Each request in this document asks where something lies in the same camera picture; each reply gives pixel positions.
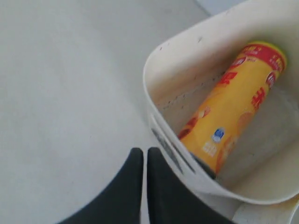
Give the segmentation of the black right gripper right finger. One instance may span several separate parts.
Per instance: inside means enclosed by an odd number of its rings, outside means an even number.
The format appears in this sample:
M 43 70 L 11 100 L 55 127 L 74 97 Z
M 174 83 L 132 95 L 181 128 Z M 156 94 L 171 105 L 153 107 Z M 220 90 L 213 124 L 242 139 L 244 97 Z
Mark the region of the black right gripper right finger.
M 159 148 L 147 156 L 147 201 L 151 224 L 231 224 L 198 199 L 173 173 Z

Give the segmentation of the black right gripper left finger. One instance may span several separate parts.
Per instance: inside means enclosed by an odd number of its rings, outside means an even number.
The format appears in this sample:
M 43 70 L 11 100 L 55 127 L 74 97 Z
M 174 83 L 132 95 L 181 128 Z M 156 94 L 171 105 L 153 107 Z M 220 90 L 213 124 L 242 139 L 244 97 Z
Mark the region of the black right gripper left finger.
M 132 148 L 113 180 L 90 203 L 62 224 L 139 224 L 143 183 L 143 151 Z

